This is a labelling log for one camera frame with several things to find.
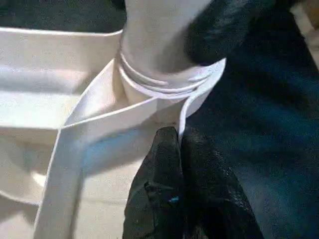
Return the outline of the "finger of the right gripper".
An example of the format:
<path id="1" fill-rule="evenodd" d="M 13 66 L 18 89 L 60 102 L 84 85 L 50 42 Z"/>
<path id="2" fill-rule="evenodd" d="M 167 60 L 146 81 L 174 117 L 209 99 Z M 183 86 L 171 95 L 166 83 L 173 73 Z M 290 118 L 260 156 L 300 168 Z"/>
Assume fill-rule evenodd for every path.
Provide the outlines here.
<path id="1" fill-rule="evenodd" d="M 188 57 L 200 66 L 226 58 L 244 40 L 251 19 L 251 0 L 211 1 L 188 27 Z"/>

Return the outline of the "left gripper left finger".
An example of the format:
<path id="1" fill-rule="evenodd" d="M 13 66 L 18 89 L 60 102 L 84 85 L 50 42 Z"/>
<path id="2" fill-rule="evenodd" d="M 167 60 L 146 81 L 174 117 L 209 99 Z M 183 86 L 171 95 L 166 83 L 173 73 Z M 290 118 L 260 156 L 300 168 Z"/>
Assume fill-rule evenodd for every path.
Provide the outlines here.
<path id="1" fill-rule="evenodd" d="M 160 128 L 132 181 L 124 211 L 125 239 L 181 239 L 184 183 L 178 135 Z"/>

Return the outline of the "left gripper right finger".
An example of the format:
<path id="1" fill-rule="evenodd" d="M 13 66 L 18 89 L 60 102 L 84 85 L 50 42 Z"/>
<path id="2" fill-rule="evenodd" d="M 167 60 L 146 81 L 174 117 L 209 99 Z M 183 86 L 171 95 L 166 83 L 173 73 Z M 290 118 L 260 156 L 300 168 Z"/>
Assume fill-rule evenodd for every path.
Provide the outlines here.
<path id="1" fill-rule="evenodd" d="M 193 128 L 181 141 L 188 239 L 262 239 L 255 215 L 213 140 Z"/>

